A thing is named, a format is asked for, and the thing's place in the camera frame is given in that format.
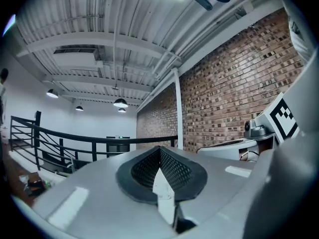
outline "floor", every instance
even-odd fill
[[[6,171],[7,180],[10,186],[11,194],[19,197],[27,205],[32,207],[33,201],[36,197],[29,197],[24,192],[24,184],[20,182],[19,180],[20,175],[26,175],[29,172],[25,170],[23,167],[21,167],[9,156],[9,150],[10,150],[9,145],[3,144],[2,147],[3,147],[4,168]]]

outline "ceiling light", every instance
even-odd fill
[[[75,108],[75,110],[77,110],[77,111],[83,111],[83,107],[82,106],[77,106],[76,108]]]
[[[50,89],[46,94],[49,97],[52,97],[52,98],[58,98],[59,97],[58,92],[56,90],[54,90],[54,89]]]
[[[117,99],[114,103],[114,106],[116,107],[122,107],[122,108],[126,108],[128,107],[128,103],[126,103],[126,101],[122,98]]]
[[[10,27],[13,26],[14,23],[15,23],[15,14],[11,16],[8,23],[6,24],[4,31],[2,33],[2,36],[4,36],[4,34],[9,30]]]

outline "red brick wall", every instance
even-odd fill
[[[302,66],[283,9],[215,49],[180,77],[184,149],[242,138],[245,121],[285,92]],[[176,134],[174,88],[138,113],[137,137]]]

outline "black metal railing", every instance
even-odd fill
[[[174,141],[177,140],[177,135],[140,139],[111,139],[61,133],[40,127],[40,117],[40,112],[37,112],[35,120],[11,116],[11,150],[35,164],[38,170],[46,169],[64,176],[90,163],[89,157],[92,157],[92,161],[97,161],[97,155],[105,155],[108,158],[122,154],[122,152],[97,151],[97,144],[123,145],[170,141],[170,145],[174,147]],[[64,140],[90,143],[90,150],[65,146]],[[83,153],[82,157],[85,157],[86,160],[79,159],[79,153]]]

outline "white column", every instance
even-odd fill
[[[181,113],[181,96],[178,69],[173,68],[175,76],[175,88],[176,88],[176,106],[177,106],[177,135],[178,135],[178,148],[183,149],[183,117]]]

